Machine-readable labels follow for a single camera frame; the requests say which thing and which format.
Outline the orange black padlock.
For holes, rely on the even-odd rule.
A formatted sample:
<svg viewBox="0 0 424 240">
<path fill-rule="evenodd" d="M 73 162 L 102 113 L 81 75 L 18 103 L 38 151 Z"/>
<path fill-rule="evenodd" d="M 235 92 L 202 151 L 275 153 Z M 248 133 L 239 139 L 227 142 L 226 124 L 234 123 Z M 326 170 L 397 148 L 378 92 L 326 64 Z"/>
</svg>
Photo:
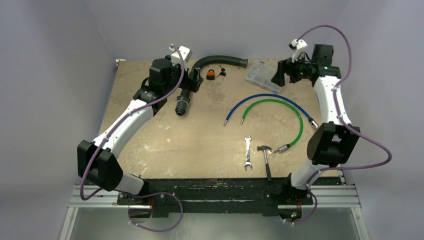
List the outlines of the orange black padlock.
<svg viewBox="0 0 424 240">
<path fill-rule="evenodd" d="M 215 78 L 216 78 L 215 71 L 213 69 L 209 69 L 206 73 L 206 79 L 212 81 L 212 80 L 215 80 Z"/>
</svg>

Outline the black key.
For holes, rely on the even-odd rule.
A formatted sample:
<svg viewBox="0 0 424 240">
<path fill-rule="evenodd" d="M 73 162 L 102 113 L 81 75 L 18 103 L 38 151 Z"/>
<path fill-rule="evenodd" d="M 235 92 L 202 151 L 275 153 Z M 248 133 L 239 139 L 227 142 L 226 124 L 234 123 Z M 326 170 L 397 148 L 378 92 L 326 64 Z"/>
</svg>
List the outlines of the black key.
<svg viewBox="0 0 424 240">
<path fill-rule="evenodd" d="M 227 73 L 226 73 L 226 69 L 224 68 L 224 67 L 221 67 L 220 68 L 220 73 L 216 76 L 217 78 L 218 77 L 225 77 L 227 75 Z"/>
</svg>

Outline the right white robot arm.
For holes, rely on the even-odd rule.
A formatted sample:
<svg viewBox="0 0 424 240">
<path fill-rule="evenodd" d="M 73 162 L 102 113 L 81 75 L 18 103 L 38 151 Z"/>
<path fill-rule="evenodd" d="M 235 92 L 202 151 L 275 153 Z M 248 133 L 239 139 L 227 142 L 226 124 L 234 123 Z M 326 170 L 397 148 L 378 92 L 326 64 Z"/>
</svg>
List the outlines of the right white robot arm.
<svg viewBox="0 0 424 240">
<path fill-rule="evenodd" d="M 288 204 L 300 198 L 301 192 L 315 181 L 325 169 L 333 169 L 345 164 L 359 137 L 348 128 L 352 125 L 340 99 L 341 72 L 332 65 L 333 46 L 316 44 L 311 57 L 306 55 L 308 45 L 303 40 L 293 40 L 289 44 L 292 57 L 281 60 L 272 83 L 284 86 L 284 76 L 290 83 L 307 79 L 317 95 L 321 114 L 321 124 L 315 125 L 315 133 L 310 138 L 302 166 L 291 173 L 289 185 L 281 189 L 280 196 Z"/>
</svg>

